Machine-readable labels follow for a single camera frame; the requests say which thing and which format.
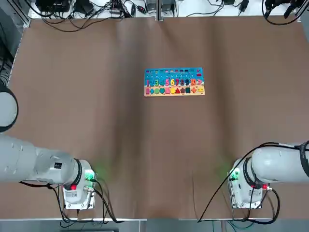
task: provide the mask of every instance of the electronic equipment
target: electronic equipment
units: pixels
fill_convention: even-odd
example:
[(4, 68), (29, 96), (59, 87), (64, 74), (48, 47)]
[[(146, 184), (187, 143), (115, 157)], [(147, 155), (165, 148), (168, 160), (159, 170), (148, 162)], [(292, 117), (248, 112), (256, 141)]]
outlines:
[(135, 14), (136, 14), (136, 7), (135, 7), (135, 4), (132, 4), (132, 6), (131, 6), (131, 15), (133, 17), (135, 17)]
[(235, 3), (235, 0), (223, 0), (224, 5), (233, 5)]
[[(170, 11), (172, 5), (175, 4), (175, 0), (161, 0), (162, 2), (162, 11)], [(146, 0), (146, 8), (148, 11), (156, 10), (156, 0)]]
[[(0, 132), (13, 126), (18, 116), (15, 95), (0, 86)], [(67, 209), (94, 208), (96, 175), (86, 160), (70, 154), (35, 147), (0, 134), (0, 182), (37, 181), (63, 185)]]
[(68, 12), (71, 0), (35, 0), (41, 12)]
[(82, 13), (84, 15), (89, 15), (93, 12), (93, 4), (89, 0), (76, 0), (74, 7), (75, 12)]
[(290, 3), (290, 6), (284, 13), (284, 18), (287, 18), (290, 13), (295, 10), (296, 8), (301, 8), (305, 0), (266, 0), (265, 1), (265, 8), (266, 12), (264, 17), (267, 19), (270, 15), (271, 11), (281, 4)]
[(268, 183), (309, 182), (307, 144), (268, 143), (236, 160), (228, 179), (233, 208), (260, 208), (262, 191), (272, 190)]

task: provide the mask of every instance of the metal frame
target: metal frame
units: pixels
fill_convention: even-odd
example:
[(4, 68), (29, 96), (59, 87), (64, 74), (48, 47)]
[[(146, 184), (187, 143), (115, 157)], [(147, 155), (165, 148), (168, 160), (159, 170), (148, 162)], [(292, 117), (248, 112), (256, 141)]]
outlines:
[(24, 10), (19, 6), (15, 0), (6, 0), (16, 15), (23, 21), (24, 28), (28, 28), (30, 26), (31, 19), (28, 17), (28, 14), (24, 12)]
[(162, 17), (162, 2), (161, 0), (156, 0), (156, 21), (163, 21)]

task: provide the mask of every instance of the power adapter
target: power adapter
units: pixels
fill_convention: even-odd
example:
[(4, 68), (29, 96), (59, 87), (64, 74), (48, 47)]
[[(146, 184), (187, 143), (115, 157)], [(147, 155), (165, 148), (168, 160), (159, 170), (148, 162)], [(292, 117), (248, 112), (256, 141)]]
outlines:
[(239, 6), (239, 10), (240, 12), (245, 12), (245, 10), (247, 9), (247, 6), (249, 4), (249, 0), (243, 0)]
[(143, 14), (146, 14), (146, 13), (147, 13), (146, 9), (143, 8), (142, 6), (137, 6), (137, 10), (138, 10), (139, 12), (143, 13)]

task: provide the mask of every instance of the shape puzzle piece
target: shape puzzle piece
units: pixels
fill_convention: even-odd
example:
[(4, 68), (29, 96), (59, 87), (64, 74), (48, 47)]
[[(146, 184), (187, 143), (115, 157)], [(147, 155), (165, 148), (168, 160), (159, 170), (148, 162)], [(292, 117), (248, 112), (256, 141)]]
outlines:
[(198, 92), (203, 92), (204, 88), (203, 88), (203, 86), (199, 86), (197, 90), (198, 90)]

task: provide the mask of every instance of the colorful number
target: colorful number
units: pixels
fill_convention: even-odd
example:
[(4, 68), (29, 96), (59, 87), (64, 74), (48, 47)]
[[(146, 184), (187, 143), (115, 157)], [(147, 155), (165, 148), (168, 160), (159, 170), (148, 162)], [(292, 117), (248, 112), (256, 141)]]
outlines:
[(164, 85), (164, 79), (160, 79), (160, 85), (163, 86)]

